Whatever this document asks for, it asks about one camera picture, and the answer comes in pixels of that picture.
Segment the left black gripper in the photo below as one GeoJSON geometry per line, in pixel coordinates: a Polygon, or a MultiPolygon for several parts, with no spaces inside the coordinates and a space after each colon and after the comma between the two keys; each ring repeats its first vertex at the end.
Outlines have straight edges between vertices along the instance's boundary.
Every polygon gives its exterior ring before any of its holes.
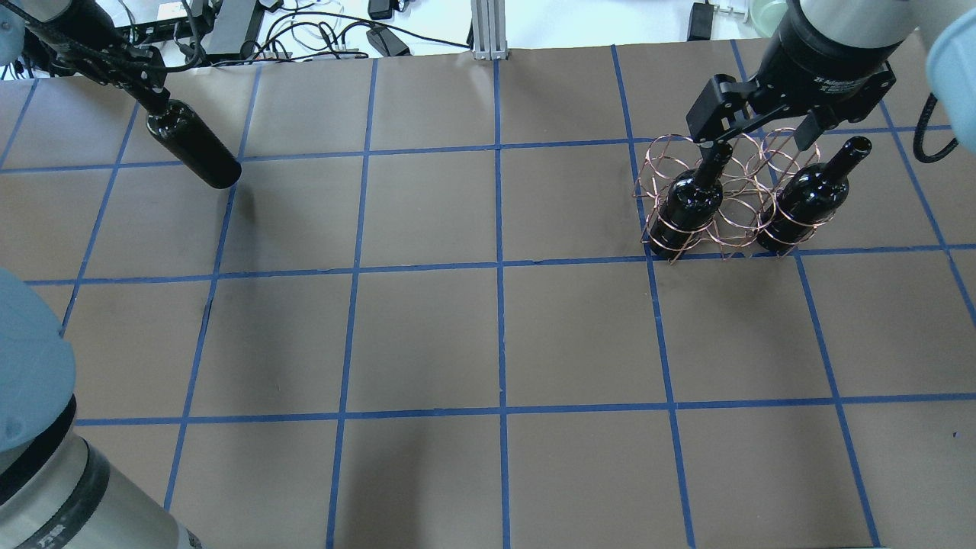
{"type": "Polygon", "coordinates": [[[24,1],[22,10],[34,19],[27,23],[36,42],[28,56],[42,72],[80,74],[122,89],[147,114],[167,111],[170,93],[161,53],[132,45],[97,2],[24,1]]]}

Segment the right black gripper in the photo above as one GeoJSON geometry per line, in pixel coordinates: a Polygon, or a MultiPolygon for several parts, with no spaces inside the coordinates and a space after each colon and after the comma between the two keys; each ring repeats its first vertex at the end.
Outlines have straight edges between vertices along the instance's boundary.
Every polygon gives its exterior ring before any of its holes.
{"type": "Polygon", "coordinates": [[[715,74],[705,83],[686,115],[688,136],[697,145],[727,143],[760,128],[759,115],[808,114],[792,135],[806,152],[839,120],[864,120],[881,103],[897,81],[888,62],[897,47],[834,40],[803,9],[788,8],[752,79],[715,74]]]}

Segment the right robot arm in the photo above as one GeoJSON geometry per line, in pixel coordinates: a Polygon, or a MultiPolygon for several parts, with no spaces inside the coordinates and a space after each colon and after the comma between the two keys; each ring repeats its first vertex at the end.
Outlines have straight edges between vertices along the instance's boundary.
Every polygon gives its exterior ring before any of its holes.
{"type": "Polygon", "coordinates": [[[801,117],[805,150],[841,122],[864,120],[895,83],[889,56],[919,31],[925,76],[959,145],[974,149],[972,1],[791,1],[759,70],[712,76],[686,116],[695,143],[724,143],[801,117]]]}

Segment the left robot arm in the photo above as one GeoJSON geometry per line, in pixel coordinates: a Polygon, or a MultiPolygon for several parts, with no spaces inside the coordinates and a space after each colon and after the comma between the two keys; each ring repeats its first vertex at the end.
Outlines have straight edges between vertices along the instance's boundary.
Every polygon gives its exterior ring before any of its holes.
{"type": "MultiPolygon", "coordinates": [[[[59,59],[142,105],[153,138],[203,181],[227,188],[240,164],[165,87],[154,47],[133,45],[95,1],[4,1],[59,59]]],[[[2,546],[201,548],[203,542],[75,431],[75,355],[53,311],[2,271],[2,546]]]]}

